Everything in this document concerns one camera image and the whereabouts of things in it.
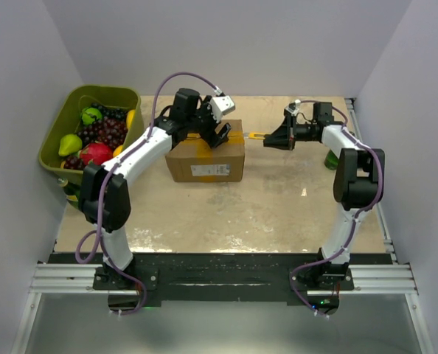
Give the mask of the yellow utility knife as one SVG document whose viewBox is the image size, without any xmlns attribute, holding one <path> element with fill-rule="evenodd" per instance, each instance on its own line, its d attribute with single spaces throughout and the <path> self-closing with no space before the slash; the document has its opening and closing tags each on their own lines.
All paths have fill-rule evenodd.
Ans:
<svg viewBox="0 0 438 354">
<path fill-rule="evenodd" d="M 266 137 L 266 133 L 258 133 L 258 132 L 244 133 L 243 137 L 245 139 L 264 140 L 264 138 Z"/>
</svg>

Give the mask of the taped cardboard express box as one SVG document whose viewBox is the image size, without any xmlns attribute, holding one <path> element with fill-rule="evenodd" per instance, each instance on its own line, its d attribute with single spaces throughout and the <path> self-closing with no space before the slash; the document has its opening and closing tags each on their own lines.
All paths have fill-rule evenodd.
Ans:
<svg viewBox="0 0 438 354">
<path fill-rule="evenodd" d="M 227 119 L 231 125 L 228 141 L 212 149 L 197 133 L 190 133 L 166 156 L 175 182 L 240 182 L 245 163 L 245 139 L 240 119 Z"/>
</svg>

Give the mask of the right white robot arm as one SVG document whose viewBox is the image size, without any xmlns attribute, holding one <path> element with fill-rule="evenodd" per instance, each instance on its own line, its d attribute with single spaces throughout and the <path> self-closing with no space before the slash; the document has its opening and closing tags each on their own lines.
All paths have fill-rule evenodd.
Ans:
<svg viewBox="0 0 438 354">
<path fill-rule="evenodd" d="M 297 142 L 319 142 L 338 157 L 333 197 L 338 215 L 330 238 L 321 248 L 321 260 L 314 263 L 311 279 L 322 290 L 338 280 L 337 271 L 326 263 L 343 265 L 362 221 L 383 197 L 385 153 L 362 143 L 347 128 L 345 114 L 332 103 L 311 100 L 312 119 L 298 122 L 301 100 L 284 109 L 283 123 L 265 135 L 263 146 L 293 150 Z"/>
</svg>

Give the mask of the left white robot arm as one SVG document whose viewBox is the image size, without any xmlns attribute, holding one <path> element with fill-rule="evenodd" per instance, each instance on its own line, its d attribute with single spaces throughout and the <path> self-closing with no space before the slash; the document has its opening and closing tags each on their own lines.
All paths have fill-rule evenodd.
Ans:
<svg viewBox="0 0 438 354">
<path fill-rule="evenodd" d="M 191 133 L 210 148 L 225 143 L 231 126 L 220 122 L 234 109 L 232 98 L 220 91 L 214 97 L 201 97 L 195 90 L 181 88 L 173 104 L 155 116 L 149 128 L 117 157 L 85 167 L 79 209 L 95 226 L 94 247 L 102 249 L 105 263 L 112 267 L 109 279 L 119 289 L 130 288 L 136 280 L 136 272 L 129 267 L 133 253 L 125 233 L 131 213 L 129 186 Z"/>
</svg>

